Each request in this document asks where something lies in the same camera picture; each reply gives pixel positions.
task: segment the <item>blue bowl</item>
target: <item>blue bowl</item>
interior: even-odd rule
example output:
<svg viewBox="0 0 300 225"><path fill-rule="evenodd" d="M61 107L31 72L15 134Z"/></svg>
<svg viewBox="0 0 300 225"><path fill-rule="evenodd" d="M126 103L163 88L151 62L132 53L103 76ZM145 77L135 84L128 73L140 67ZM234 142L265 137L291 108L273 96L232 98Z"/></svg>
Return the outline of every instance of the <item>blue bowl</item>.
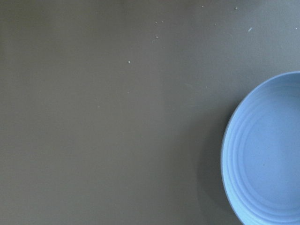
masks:
<svg viewBox="0 0 300 225"><path fill-rule="evenodd" d="M239 104L227 125L222 179L245 225L300 225L300 72L275 76Z"/></svg>

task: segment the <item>tabletop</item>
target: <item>tabletop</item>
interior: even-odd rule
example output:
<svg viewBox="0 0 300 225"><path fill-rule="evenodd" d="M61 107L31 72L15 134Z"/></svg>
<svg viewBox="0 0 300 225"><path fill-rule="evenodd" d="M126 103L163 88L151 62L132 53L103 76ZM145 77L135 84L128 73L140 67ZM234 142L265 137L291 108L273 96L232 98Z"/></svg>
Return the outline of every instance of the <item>tabletop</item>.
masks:
<svg viewBox="0 0 300 225"><path fill-rule="evenodd" d="M300 2L2 1L1 225L240 225L224 129L300 70Z"/></svg>

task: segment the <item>gray surface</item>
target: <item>gray surface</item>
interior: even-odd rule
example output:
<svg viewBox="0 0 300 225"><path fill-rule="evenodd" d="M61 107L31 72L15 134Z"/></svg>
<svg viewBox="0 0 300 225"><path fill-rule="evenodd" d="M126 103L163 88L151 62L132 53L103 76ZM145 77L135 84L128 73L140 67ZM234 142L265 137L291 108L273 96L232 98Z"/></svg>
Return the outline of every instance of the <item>gray surface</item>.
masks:
<svg viewBox="0 0 300 225"><path fill-rule="evenodd" d="M0 224L241 224L223 131L252 88L300 70L299 9L2 1Z"/></svg>

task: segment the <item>round dish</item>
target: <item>round dish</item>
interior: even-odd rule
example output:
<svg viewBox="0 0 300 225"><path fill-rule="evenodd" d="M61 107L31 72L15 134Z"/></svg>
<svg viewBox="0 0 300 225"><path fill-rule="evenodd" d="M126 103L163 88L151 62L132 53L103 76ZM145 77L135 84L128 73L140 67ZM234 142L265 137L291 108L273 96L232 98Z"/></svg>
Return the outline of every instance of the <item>round dish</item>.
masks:
<svg viewBox="0 0 300 225"><path fill-rule="evenodd" d="M300 224L300 72L263 82L239 104L224 134L221 171L243 224Z"/></svg>

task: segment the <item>light blue plate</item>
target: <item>light blue plate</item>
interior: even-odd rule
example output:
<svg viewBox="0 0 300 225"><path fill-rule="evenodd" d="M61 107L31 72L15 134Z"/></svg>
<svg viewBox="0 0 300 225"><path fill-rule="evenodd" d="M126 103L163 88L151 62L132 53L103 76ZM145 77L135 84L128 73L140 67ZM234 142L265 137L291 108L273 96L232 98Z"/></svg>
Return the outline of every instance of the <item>light blue plate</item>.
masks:
<svg viewBox="0 0 300 225"><path fill-rule="evenodd" d="M256 87L233 113L221 170L245 225L300 225L300 72Z"/></svg>

